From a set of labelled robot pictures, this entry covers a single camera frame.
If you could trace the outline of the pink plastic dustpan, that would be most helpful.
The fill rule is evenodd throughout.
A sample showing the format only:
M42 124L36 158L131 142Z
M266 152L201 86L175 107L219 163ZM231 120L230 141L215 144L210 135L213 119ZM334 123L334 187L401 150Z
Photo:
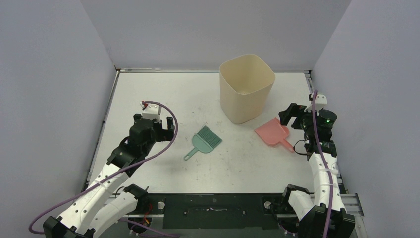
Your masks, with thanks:
M281 125L279 118L273 118L267 123L259 126L254 132L268 146L284 146L289 152L294 153L293 145L287 140L290 130L287 126Z

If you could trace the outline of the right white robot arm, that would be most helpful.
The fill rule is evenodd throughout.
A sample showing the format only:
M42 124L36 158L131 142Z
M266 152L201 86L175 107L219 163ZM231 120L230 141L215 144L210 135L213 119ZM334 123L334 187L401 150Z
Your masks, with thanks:
M291 127L304 132L306 157L311 167L314 195L307 189L288 185L280 198L281 209L297 215L300 238L348 238L355 227L355 217L342 201L338 185L337 151L332 129L337 115L327 109L312 113L309 107L291 103L279 112L281 125L295 118Z

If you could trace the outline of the green hand brush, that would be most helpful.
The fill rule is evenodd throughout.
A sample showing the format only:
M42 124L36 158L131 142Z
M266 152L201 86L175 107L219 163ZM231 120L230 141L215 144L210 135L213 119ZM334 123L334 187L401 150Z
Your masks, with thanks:
M193 149L189 151L183 160L187 161L197 152L204 154L212 152L220 143L222 139L216 135L210 128L203 126L197 133L192 137Z

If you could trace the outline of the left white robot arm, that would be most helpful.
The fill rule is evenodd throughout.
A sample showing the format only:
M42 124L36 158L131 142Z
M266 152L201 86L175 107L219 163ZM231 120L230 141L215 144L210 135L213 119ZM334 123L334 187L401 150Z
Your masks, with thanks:
M175 115L167 117L167 128L164 129L159 113L143 112L133 118L129 135L112 151L97 178L80 195L63 202L70 203L69 208L44 221L42 234L45 237L97 238L127 213L140 214L147 209L147 193L135 184L125 188L113 202L105 202L151 159L148 154L157 142L174 142L178 121Z

